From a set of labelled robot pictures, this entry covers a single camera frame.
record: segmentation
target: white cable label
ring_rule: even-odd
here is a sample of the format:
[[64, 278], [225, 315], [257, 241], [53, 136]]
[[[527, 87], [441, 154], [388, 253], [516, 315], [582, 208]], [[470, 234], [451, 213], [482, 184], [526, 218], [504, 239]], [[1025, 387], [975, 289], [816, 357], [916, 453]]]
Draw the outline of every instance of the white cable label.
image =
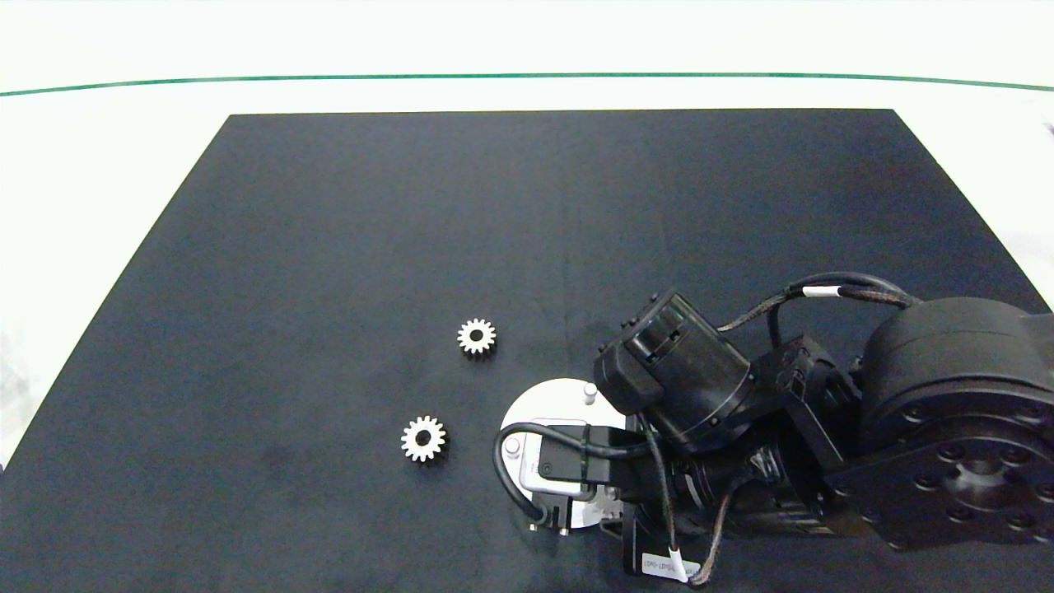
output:
[[[696, 574], [702, 567], [700, 567], [699, 562], [684, 560], [684, 568], [688, 571], [688, 574]], [[646, 552], [641, 554], [641, 572], [651, 576], [680, 580], [677, 569], [674, 567], [674, 560], [669, 556], [657, 556], [656, 554], [648, 554]]]
[[801, 293], [809, 299], [823, 299], [826, 296], [838, 296], [841, 285], [802, 285]]

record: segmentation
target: white circular plate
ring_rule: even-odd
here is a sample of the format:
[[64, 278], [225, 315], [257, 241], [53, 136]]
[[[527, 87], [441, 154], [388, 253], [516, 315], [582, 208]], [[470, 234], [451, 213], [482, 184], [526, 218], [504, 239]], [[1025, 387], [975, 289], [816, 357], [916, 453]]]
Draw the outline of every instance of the white circular plate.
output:
[[[579, 379], [550, 379], [524, 392], [516, 401], [512, 402], [509, 411], [502, 420], [502, 428], [514, 422], [535, 422], [539, 424], [589, 424], [592, 427], [612, 427], [616, 429], [626, 428], [626, 417], [619, 414], [611, 404], [598, 393], [591, 404], [586, 402], [586, 389], [592, 388], [590, 383]], [[528, 498], [532, 493], [521, 482], [521, 471], [523, 464], [538, 463], [538, 452], [542, 438], [538, 435], [518, 433], [510, 435], [505, 442], [515, 439], [519, 448], [514, 457], [505, 453], [502, 459], [505, 461], [505, 469], [512, 477], [512, 481], [521, 492]], [[571, 482], [557, 482], [546, 480], [538, 475], [536, 467], [529, 467], [529, 473], [525, 472], [535, 486], [544, 483], [553, 489], [567, 489], [574, 492], [581, 487]], [[571, 528], [588, 528], [596, 526], [603, 518], [617, 517], [622, 513], [622, 502], [613, 500], [608, 491], [603, 488], [597, 489], [597, 496], [592, 500], [575, 500], [571, 503]]]

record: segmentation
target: label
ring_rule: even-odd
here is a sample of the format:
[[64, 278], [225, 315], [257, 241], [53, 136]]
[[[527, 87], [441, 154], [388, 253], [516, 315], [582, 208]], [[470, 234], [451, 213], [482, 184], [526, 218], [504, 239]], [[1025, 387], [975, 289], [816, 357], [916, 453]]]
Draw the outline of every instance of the label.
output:
[[[702, 568], [698, 562], [691, 562], [689, 560], [684, 561], [684, 569], [688, 572], [688, 576], [691, 576], [699, 572]], [[657, 556], [655, 554], [643, 553], [641, 554], [641, 572], [644, 574], [649, 574], [651, 576], [661, 576], [663, 578], [677, 578], [677, 570], [674, 569], [674, 560], [669, 559], [669, 556]]]

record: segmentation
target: screw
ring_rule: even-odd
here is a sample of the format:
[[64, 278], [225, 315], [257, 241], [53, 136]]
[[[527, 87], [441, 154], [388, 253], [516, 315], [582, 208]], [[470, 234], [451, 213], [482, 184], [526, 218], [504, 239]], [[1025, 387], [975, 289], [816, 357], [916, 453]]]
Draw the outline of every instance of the screw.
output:
[[1032, 454], [1023, 449], [1011, 447], [1002, 450], [1002, 453], [999, 454], [999, 458], [1002, 459], [1002, 462], [1007, 466], [1021, 466], [1022, 463], [1027, 463], [1029, 459], [1032, 458]]
[[964, 523], [974, 518], [974, 512], [965, 507], [953, 507], [948, 510], [948, 518], [957, 523]]
[[962, 446], [956, 443], [944, 443], [937, 449], [937, 457], [950, 463], [962, 459], [965, 455]]
[[909, 422], [921, 422], [925, 420], [925, 409], [918, 404], [909, 407], [907, 410], [904, 411], [904, 420], [907, 420]]
[[1036, 496], [1043, 502], [1054, 502], [1054, 483], [1037, 486]]
[[885, 545], [894, 550], [903, 550], [907, 547], [907, 540], [899, 535], [893, 535], [885, 540]]
[[915, 486], [919, 490], [933, 491], [937, 490], [937, 487], [940, 486], [940, 480], [929, 474], [919, 474], [915, 476]]
[[1032, 537], [1039, 543], [1054, 543], [1054, 528], [1041, 529]]
[[1042, 420], [1047, 416], [1047, 409], [1040, 404], [1029, 406], [1021, 409], [1021, 417], [1029, 420]]
[[1007, 517], [1007, 525], [1014, 531], [1024, 531], [1036, 525], [1036, 520], [1028, 513], [1014, 513]]

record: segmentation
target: cable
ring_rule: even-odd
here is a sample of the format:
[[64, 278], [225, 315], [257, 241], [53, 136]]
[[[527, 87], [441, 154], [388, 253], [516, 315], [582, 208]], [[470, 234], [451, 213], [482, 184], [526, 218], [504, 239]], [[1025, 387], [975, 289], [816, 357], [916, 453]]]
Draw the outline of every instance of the cable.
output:
[[733, 330], [736, 330], [737, 328], [739, 328], [739, 327], [743, 325], [744, 323], [753, 320], [754, 318], [756, 318], [756, 317], [758, 317], [758, 316], [760, 316], [760, 315], [762, 315], [764, 313], [767, 313], [773, 308], [780, 307], [781, 304], [785, 303], [787, 301], [787, 299], [788, 299], [788, 296], [785, 293], [783, 293], [783, 292], [779, 292], [777, 294], [773, 294], [772, 296], [769, 296], [768, 299], [765, 299], [764, 301], [758, 303], [754, 308], [750, 308], [750, 310], [748, 312], [746, 312], [745, 314], [739, 316], [738, 318], [731, 320], [730, 322], [728, 322], [728, 323], [726, 323], [724, 325], [718, 327], [717, 331], [723, 333], [723, 332], [730, 332]]
[[674, 526], [674, 500], [669, 495], [669, 483], [666, 480], [666, 462], [663, 461], [662, 451], [659, 450], [659, 441], [656, 439], [655, 431], [644, 418], [643, 414], [637, 415], [638, 421], [644, 427], [644, 435], [648, 439], [648, 447], [651, 449], [651, 457], [656, 460], [656, 471], [659, 473], [659, 485], [662, 492], [662, 516], [666, 520], [666, 531], [669, 536], [669, 549], [678, 551], [677, 528]]
[[733, 496], [739, 487], [743, 486], [749, 481], [748, 479], [741, 478], [740, 480], [733, 482], [728, 488], [728, 492], [725, 493], [724, 497], [721, 498], [721, 506], [718, 507], [717, 517], [714, 518], [714, 532], [710, 536], [710, 550], [706, 554], [706, 560], [703, 566], [696, 571], [696, 574], [688, 577], [688, 585], [692, 587], [700, 587], [706, 585], [710, 577], [714, 575], [714, 566], [718, 560], [718, 549], [721, 546], [721, 534], [724, 532], [724, 521], [725, 517], [728, 515], [728, 509], [731, 507]]
[[865, 274], [863, 272], [822, 272], [818, 274], [800, 277], [787, 284], [787, 288], [801, 288], [803, 285], [821, 285], [833, 283], [855, 283], [857, 285], [871, 285], [889, 292], [904, 292], [892, 281], [878, 277], [877, 275]]
[[783, 343], [780, 335], [780, 305], [802, 296], [844, 296], [846, 299], [894, 305], [901, 310], [922, 302], [892, 281], [862, 272], [823, 272], [798, 278], [758, 303], [735, 320], [718, 327], [724, 333], [767, 314], [768, 338], [773, 348]]
[[524, 493], [520, 492], [515, 482], [512, 481], [512, 477], [509, 476], [509, 472], [505, 469], [505, 460], [502, 457], [502, 443], [505, 442], [505, 439], [508, 438], [509, 435], [514, 433], [531, 433], [534, 435], [541, 435], [542, 437], [552, 439], [564, 447], [578, 449], [582, 451], [584, 455], [601, 457], [604, 459], [632, 459], [644, 457], [648, 455], [649, 449], [648, 446], [644, 444], [628, 448], [600, 446], [586, 441], [585, 439], [578, 439], [566, 433], [561, 433], [550, 427], [535, 424], [533, 422], [514, 422], [505, 427], [497, 432], [497, 437], [494, 439], [494, 451], [491, 458], [494, 463], [494, 472], [497, 473], [497, 479], [501, 480], [502, 487], [505, 488], [505, 492], [508, 493], [512, 502], [514, 502], [516, 507], [519, 507], [520, 510], [530, 518], [531, 522], [535, 525], [546, 522], [549, 518], [549, 511], [548, 509], [535, 505], [531, 499], [524, 496]]

